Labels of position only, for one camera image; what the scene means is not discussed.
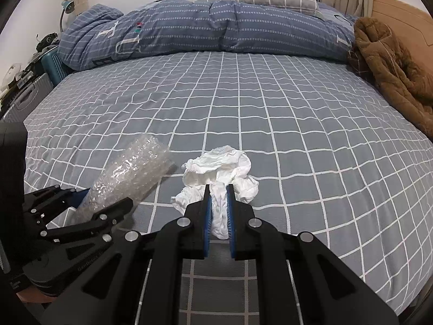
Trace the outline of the teal suitcase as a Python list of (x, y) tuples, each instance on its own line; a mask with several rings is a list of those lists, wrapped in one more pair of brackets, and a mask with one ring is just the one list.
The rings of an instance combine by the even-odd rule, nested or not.
[(57, 50), (57, 46), (47, 50), (40, 59), (41, 65), (48, 74), (54, 87), (73, 72), (72, 69), (65, 65), (60, 59)]

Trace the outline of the clear bubble wrap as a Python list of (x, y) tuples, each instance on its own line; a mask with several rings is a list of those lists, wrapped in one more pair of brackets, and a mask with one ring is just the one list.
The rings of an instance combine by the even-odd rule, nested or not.
[(173, 165), (167, 145), (149, 134), (139, 136), (95, 180), (73, 223), (88, 222), (94, 213), (124, 198), (131, 199), (136, 208)]

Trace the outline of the grey suitcase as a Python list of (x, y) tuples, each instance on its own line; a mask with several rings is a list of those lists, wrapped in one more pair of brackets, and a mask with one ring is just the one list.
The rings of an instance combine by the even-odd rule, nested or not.
[(47, 73), (26, 86), (1, 115), (1, 122), (24, 122), (54, 86)]

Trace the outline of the white tissue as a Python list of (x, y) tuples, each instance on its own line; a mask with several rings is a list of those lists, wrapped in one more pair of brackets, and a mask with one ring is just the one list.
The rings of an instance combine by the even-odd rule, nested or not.
[(184, 188), (171, 198), (173, 207), (186, 213), (189, 204), (204, 198), (210, 188), (211, 233), (221, 240), (229, 238), (227, 187), (233, 185), (235, 198), (251, 203), (259, 191), (259, 182), (250, 175), (252, 164), (247, 154), (229, 145), (214, 148), (182, 165)]

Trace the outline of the blue desk lamp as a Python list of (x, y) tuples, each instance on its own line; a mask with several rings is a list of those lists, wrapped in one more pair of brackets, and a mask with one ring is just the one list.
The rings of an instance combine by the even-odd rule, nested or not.
[(63, 19), (65, 15), (71, 14), (75, 10), (75, 2), (73, 0), (64, 0), (62, 2), (62, 12), (60, 15), (60, 32), (63, 33)]

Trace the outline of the grey checked bed sheet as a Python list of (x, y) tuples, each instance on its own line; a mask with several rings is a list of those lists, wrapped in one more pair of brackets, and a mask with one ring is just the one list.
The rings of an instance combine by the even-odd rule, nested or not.
[(209, 256), (185, 261), (181, 324), (257, 324), (253, 261), (231, 258), (225, 187), (313, 233), (397, 313), (432, 286), (432, 142), (340, 63), (217, 52), (69, 75), (26, 119), (25, 187), (87, 189), (149, 134), (173, 168), (124, 230), (151, 233), (210, 186)]

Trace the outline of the wooden headboard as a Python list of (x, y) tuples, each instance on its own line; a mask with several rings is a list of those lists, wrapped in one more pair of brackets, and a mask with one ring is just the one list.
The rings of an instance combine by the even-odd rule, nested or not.
[(411, 55), (432, 67), (432, 17), (399, 0), (373, 0), (372, 16), (386, 23)]

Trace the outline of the brown fleece jacket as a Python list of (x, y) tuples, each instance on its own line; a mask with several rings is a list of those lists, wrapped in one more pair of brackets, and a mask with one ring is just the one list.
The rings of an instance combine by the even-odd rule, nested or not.
[(420, 66), (391, 28), (375, 18), (354, 24), (347, 60), (362, 79), (429, 139), (432, 138), (432, 74)]

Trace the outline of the blue striped duvet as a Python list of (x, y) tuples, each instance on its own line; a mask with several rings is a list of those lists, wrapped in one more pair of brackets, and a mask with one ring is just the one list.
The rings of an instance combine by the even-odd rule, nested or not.
[(162, 0), (127, 14), (96, 4), (63, 32), (60, 60), (75, 71), (190, 51), (279, 54), (343, 61), (352, 28), (244, 2)]

